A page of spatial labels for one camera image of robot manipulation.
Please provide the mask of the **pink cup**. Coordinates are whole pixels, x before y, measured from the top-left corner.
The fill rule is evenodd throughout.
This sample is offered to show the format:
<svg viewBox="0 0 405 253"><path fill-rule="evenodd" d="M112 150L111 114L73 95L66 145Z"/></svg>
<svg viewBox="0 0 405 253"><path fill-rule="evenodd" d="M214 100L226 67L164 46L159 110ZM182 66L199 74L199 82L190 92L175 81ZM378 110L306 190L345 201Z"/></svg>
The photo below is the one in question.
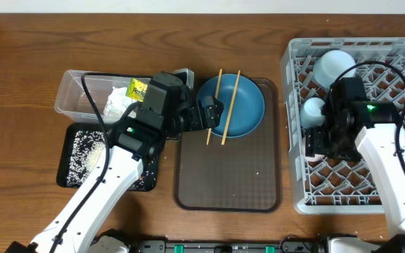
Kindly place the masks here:
<svg viewBox="0 0 405 253"><path fill-rule="evenodd" d="M302 154L308 162L319 162L326 156L321 142L309 135L302 139Z"/></svg>

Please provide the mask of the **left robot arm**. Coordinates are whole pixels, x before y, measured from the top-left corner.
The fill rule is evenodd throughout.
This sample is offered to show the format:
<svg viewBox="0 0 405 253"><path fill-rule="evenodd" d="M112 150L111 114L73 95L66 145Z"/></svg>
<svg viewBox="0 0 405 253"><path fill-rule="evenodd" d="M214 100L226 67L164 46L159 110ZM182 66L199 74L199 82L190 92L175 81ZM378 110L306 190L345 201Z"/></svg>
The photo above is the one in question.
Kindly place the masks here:
<svg viewBox="0 0 405 253"><path fill-rule="evenodd" d="M169 100L155 109L131 104L111 130L86 181L61 213L27 246L14 241L7 252L88 252L99 228L124 192L161 153L165 141L185 131L214 128L224 106L214 96Z"/></svg>

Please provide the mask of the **light blue cup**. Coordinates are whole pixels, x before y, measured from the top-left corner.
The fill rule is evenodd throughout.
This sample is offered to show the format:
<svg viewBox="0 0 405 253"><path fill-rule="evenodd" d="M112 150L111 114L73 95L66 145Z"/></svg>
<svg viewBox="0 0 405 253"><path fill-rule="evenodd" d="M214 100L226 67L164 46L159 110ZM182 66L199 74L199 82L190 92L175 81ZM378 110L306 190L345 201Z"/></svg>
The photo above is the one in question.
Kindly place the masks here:
<svg viewBox="0 0 405 253"><path fill-rule="evenodd" d="M321 98L307 99L300 108L300 125L304 129L321 126L325 116L321 114L321 108L325 102Z"/></svg>

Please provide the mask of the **green yellow snack wrapper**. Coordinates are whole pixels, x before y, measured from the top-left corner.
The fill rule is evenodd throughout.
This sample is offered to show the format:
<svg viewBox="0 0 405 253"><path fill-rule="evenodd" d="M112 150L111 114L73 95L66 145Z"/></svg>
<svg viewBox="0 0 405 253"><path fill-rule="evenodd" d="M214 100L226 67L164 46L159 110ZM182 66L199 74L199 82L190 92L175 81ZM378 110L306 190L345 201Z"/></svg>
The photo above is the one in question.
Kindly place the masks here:
<svg viewBox="0 0 405 253"><path fill-rule="evenodd" d="M126 96L136 101L143 102L148 85L139 79L132 78L127 87Z"/></svg>

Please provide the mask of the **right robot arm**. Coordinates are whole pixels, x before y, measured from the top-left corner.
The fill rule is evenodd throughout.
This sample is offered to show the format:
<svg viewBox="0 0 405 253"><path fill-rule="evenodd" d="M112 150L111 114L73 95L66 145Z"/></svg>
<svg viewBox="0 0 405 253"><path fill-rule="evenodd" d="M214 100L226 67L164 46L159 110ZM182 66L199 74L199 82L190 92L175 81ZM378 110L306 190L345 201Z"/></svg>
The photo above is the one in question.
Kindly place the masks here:
<svg viewBox="0 0 405 253"><path fill-rule="evenodd" d="M301 110L305 155L363 160L384 209L390 240L374 245L350 236L327 238L320 252L405 252L405 132L391 102L309 99Z"/></svg>

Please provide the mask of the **white tissue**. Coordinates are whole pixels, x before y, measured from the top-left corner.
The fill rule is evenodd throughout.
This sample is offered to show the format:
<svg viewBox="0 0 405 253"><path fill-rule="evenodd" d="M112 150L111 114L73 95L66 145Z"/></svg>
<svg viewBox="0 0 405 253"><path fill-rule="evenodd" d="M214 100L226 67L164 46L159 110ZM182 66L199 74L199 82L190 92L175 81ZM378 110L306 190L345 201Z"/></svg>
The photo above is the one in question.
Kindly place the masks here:
<svg viewBox="0 0 405 253"><path fill-rule="evenodd" d="M127 96L127 87L113 88L108 96L103 114L107 117L120 118L124 111L136 100Z"/></svg>

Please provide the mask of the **light blue rice bowl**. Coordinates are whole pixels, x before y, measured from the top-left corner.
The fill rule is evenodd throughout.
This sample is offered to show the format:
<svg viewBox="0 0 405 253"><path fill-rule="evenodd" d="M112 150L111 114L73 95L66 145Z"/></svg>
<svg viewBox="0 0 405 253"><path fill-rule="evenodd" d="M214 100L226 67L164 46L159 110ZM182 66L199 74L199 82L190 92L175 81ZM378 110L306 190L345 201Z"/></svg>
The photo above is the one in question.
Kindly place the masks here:
<svg viewBox="0 0 405 253"><path fill-rule="evenodd" d="M332 50L321 56L314 64L314 78L324 89L347 69L356 65L350 54L341 50Z"/></svg>

